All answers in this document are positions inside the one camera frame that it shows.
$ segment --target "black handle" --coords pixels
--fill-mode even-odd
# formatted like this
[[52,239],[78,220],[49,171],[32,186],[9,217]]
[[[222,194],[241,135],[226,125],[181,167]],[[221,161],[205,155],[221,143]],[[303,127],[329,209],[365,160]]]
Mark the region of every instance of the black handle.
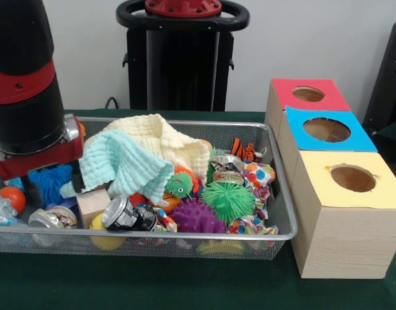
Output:
[[231,1],[222,1],[222,11],[233,17],[173,18],[146,13],[134,15],[133,12],[144,10],[144,0],[129,0],[119,5],[116,10],[118,23],[129,29],[176,30],[230,32],[244,29],[249,24],[249,12],[242,5]]

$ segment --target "red square lid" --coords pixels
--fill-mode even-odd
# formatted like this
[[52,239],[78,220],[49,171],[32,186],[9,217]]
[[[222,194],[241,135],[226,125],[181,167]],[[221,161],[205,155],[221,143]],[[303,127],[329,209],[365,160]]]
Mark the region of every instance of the red square lid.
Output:
[[332,79],[272,79],[282,110],[350,111]]

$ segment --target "purple spiky ball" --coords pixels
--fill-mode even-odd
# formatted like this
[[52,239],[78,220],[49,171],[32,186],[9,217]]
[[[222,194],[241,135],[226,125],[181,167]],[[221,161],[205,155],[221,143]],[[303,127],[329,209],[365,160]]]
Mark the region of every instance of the purple spiky ball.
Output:
[[215,218],[216,211],[207,203],[193,199],[181,201],[169,212],[181,233],[224,233],[225,222]]

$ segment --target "orange ball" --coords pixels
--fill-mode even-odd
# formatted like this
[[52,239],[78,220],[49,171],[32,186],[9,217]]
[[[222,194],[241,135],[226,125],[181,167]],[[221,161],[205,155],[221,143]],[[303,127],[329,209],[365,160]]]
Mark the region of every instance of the orange ball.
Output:
[[25,195],[21,189],[14,186],[7,186],[0,189],[0,195],[2,198],[8,198],[11,201],[11,206],[17,210],[18,214],[25,209]]

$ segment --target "wooden block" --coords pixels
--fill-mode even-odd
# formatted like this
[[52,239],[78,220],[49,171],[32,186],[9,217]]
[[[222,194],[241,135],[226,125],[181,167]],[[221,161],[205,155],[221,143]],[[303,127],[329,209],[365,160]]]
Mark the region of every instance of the wooden block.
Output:
[[378,153],[300,151],[291,241],[302,278],[384,278],[396,252],[396,178]]
[[377,151],[353,113],[298,110],[290,107],[287,107],[282,116],[278,148],[290,188],[299,149]]
[[93,219],[106,209],[109,202],[110,197],[105,189],[85,192],[77,196],[77,204],[84,228],[90,228]]
[[272,79],[267,99],[265,124],[278,140],[286,107],[304,110],[350,111],[331,79]]

